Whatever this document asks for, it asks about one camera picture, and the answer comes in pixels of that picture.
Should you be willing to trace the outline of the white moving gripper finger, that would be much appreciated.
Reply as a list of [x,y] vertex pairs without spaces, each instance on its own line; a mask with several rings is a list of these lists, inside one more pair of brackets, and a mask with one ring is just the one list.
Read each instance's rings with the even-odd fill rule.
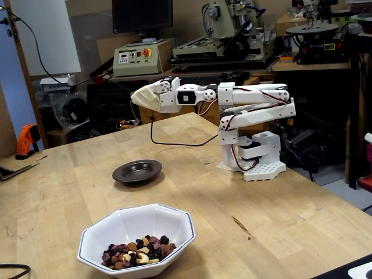
[[157,81],[148,85],[147,90],[151,94],[160,95],[171,91],[171,84],[168,81]]

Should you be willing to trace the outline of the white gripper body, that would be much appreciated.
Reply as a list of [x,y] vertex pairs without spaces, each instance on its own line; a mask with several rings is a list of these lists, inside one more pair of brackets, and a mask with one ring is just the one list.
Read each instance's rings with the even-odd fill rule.
[[178,113],[181,106],[177,104],[177,89],[180,87],[180,78],[178,76],[168,76],[161,81],[168,81],[171,84],[171,91],[160,94],[160,112]]

